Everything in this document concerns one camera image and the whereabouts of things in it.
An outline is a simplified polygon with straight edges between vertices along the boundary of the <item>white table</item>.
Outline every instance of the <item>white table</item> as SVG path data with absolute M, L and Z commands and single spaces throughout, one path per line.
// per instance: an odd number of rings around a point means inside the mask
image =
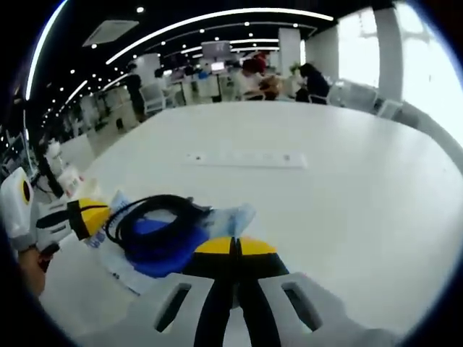
M 185 164 L 195 150 L 295 150 L 308 167 Z M 433 305 L 461 251 L 456 166 L 427 135 L 358 111 L 279 102 L 166 110 L 112 145 L 86 176 L 108 196 L 123 189 L 133 199 L 171 193 L 216 207 L 251 203 L 257 215 L 246 234 L 265 235 L 291 271 L 340 297 L 354 320 L 396 333 Z M 75 334 L 120 319 L 132 294 L 85 246 L 68 246 L 51 263 L 45 306 L 59 305 L 52 314 Z M 65 284 L 52 267 L 66 269 Z M 60 286 L 79 290 L 57 301 Z

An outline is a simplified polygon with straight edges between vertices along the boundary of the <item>blue cloth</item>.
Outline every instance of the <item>blue cloth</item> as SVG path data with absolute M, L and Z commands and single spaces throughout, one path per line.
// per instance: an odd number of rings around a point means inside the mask
M 142 219 L 136 222 L 135 233 L 156 234 L 157 230 L 167 224 L 159 220 Z M 143 254 L 138 252 L 142 256 L 139 259 L 131 259 L 128 254 L 126 256 L 139 273 L 153 278 L 162 278 L 169 273 L 182 271 L 191 260 L 195 250 L 207 240 L 209 236 L 206 231 L 194 227 L 191 231 L 167 238 L 162 244 L 150 248 L 149 251 L 140 250 Z

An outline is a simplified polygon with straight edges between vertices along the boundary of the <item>hand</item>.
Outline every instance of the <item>hand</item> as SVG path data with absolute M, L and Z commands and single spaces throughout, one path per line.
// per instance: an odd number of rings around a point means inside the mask
M 51 257 L 42 256 L 36 248 L 30 248 L 19 253 L 18 262 L 27 286 L 36 296 L 42 294 L 45 288 L 45 273 L 40 267 L 41 262 L 50 261 Z

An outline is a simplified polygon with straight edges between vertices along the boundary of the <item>ceiling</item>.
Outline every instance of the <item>ceiling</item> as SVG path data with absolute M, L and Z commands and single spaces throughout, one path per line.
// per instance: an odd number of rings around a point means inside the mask
M 48 5 L 50 15 L 59 4 L 50 6 L 53 1 L 42 2 L 45 8 Z M 376 6 L 385 6 L 385 3 L 389 1 L 375 1 Z M 147 52 L 159 53 L 161 63 L 168 68 L 184 63 L 185 59 L 191 59 L 194 53 L 191 53 L 188 58 L 179 53 L 183 45 L 192 48 L 200 46 L 203 41 L 214 40 L 215 37 L 221 40 L 249 39 L 250 33 L 252 33 L 252 38 L 278 38 L 279 27 L 285 25 L 291 27 L 294 23 L 300 25 L 302 36 L 306 38 L 311 33 L 316 35 L 335 25 L 337 18 L 369 5 L 371 1 L 366 0 L 228 0 L 216 1 L 215 4 L 207 3 L 207 6 L 196 1 L 175 1 L 172 4 L 164 3 L 161 7 L 159 1 L 148 0 L 68 0 L 51 28 L 43 47 L 35 73 L 32 98 L 39 100 L 36 103 L 36 111 L 40 116 L 50 108 L 51 113 L 55 114 L 83 81 L 88 80 L 88 84 L 76 94 L 73 101 L 78 100 L 80 93 L 84 95 L 96 91 L 109 80 L 119 77 L 121 72 L 127 71 L 127 64 L 133 59 L 134 54 L 140 56 Z M 144 7 L 145 11 L 137 13 L 138 7 Z M 248 13 L 217 17 L 170 30 L 133 48 L 112 64 L 106 64 L 108 59 L 129 44 L 168 25 L 202 14 L 250 7 L 302 9 L 326 14 L 334 17 L 335 20 L 330 22 L 314 17 L 279 13 Z M 139 25 L 113 42 L 99 44 L 96 49 L 90 46 L 82 47 L 87 38 L 105 20 L 132 20 L 138 21 Z M 250 22 L 250 26 L 245 26 L 245 22 Z M 205 29 L 205 32 L 200 33 L 200 29 Z M 162 41 L 166 41 L 164 46 L 161 45 Z M 234 47 L 251 45 L 251 43 L 244 43 L 234 45 Z M 258 46 L 277 45 L 278 43 L 258 44 Z

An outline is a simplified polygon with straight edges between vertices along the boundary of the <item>man in dark clothing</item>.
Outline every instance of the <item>man in dark clothing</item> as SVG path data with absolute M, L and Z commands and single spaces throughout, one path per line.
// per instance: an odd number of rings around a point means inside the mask
M 305 87 L 297 91 L 296 101 L 326 105 L 325 98 L 330 91 L 330 86 L 321 72 L 319 72 L 312 64 L 307 63 L 300 67 L 300 73 L 307 82 Z
M 140 76 L 134 73 L 135 64 L 130 64 L 129 66 L 130 75 L 125 79 L 125 85 L 127 86 L 127 91 L 130 94 L 130 100 L 132 101 L 133 111 L 137 120 L 142 123 L 146 120 L 145 115 L 145 102 L 140 93 L 140 88 L 142 86 L 142 80 Z

